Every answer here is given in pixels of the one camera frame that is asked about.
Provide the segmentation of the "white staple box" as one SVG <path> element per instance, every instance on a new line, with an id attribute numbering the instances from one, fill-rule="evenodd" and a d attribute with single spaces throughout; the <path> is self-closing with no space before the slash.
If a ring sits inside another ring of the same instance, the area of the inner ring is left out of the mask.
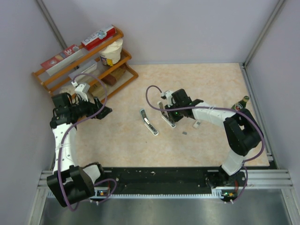
<path id="1" fill-rule="evenodd" d="M 160 109 L 162 109 L 161 111 L 161 118 L 171 127 L 171 128 L 175 128 L 176 124 L 172 121 L 169 120 L 169 116 L 168 113 L 165 111 L 165 108 L 163 106 L 163 103 L 161 101 L 157 102 L 157 105 Z"/>

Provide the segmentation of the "small white red packet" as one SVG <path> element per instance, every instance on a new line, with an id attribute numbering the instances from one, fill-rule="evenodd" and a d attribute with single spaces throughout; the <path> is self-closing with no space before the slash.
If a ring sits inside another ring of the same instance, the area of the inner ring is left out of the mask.
<path id="1" fill-rule="evenodd" d="M 198 128 L 201 124 L 201 121 L 197 120 L 194 124 L 193 124 L 193 128 Z"/>

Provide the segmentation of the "light blue stapler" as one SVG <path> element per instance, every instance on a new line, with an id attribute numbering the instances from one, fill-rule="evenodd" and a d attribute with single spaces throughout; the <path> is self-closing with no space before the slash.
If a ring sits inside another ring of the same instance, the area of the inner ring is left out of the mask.
<path id="1" fill-rule="evenodd" d="M 154 135 L 157 136 L 159 134 L 159 132 L 153 127 L 153 125 L 150 123 L 150 121 L 148 120 L 146 111 L 144 109 L 140 110 L 140 115 L 141 118 L 144 122 L 144 125 L 147 127 L 147 129 Z"/>

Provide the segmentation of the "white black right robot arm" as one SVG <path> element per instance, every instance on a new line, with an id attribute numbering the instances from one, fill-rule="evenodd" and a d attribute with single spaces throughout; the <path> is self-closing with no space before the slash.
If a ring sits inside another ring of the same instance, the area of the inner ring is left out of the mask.
<path id="1" fill-rule="evenodd" d="M 203 100 L 192 100 L 184 89 L 166 91 L 161 98 L 167 101 L 165 109 L 169 119 L 176 123 L 184 117 L 203 120 L 225 129 L 230 151 L 221 165 L 219 181 L 231 185 L 236 180 L 236 173 L 242 168 L 246 155 L 263 138 L 262 132 L 248 109 L 213 107 Z"/>

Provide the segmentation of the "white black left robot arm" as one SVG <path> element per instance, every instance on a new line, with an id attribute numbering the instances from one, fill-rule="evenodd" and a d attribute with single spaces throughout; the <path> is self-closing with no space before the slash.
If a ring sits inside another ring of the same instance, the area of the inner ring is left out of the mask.
<path id="1" fill-rule="evenodd" d="M 84 167 L 78 165 L 76 157 L 76 133 L 79 119 L 86 117 L 101 120 L 112 112 L 97 97 L 85 101 L 79 97 L 73 102 L 69 93 L 52 97 L 55 108 L 50 121 L 55 138 L 55 165 L 47 185 L 62 207 L 86 200 L 95 193 L 94 185 L 106 182 L 106 174 L 100 163 Z"/>

